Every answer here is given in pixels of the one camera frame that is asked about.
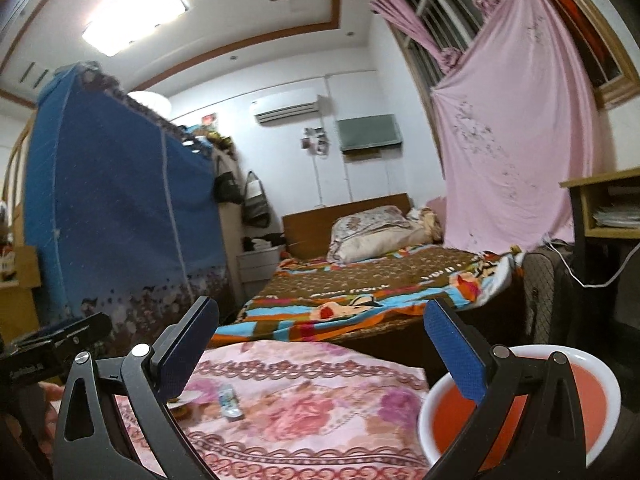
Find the person's left hand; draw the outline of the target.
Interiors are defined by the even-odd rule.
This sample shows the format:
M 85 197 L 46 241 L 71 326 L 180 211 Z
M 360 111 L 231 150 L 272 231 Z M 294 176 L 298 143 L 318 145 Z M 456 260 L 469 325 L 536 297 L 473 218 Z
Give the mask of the person's left hand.
M 53 382 L 38 382 L 38 386 L 41 388 L 44 394 L 44 400 L 47 403 L 55 404 L 62 400 L 64 394 L 64 387 L 54 384 Z

